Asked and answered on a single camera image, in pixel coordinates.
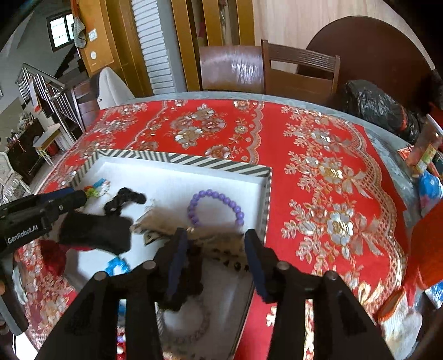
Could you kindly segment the left hand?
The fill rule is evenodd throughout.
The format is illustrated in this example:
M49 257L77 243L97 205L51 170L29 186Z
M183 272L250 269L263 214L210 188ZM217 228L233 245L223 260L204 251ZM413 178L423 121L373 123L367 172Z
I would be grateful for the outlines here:
M14 256L9 254L1 258L1 320L13 335L18 336L28 328L28 320L14 290L13 270Z

